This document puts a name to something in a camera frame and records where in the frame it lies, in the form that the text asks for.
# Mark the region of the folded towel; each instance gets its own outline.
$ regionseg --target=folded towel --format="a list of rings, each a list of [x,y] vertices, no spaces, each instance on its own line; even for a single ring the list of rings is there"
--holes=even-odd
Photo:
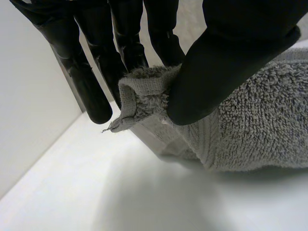
[[[120,80],[122,110],[110,130],[141,124],[168,153],[197,158],[215,171],[308,167],[308,50],[285,51],[212,114],[186,126],[173,124],[166,114],[169,86],[178,71],[137,69]]]

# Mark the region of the black glove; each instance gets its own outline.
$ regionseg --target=black glove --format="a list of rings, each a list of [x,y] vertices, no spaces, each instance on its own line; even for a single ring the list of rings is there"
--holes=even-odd
[[[206,31],[171,86],[167,113],[178,125],[209,115],[234,89],[300,37],[307,0],[204,0]]]

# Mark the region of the towel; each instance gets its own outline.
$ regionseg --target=towel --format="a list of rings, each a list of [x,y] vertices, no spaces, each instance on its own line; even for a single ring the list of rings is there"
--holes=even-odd
[[[121,79],[121,115],[109,129],[120,132],[141,125],[167,153],[198,159],[212,171],[308,167],[307,49],[285,51],[212,114],[186,126],[173,124],[166,113],[169,87],[179,68],[136,69]]]

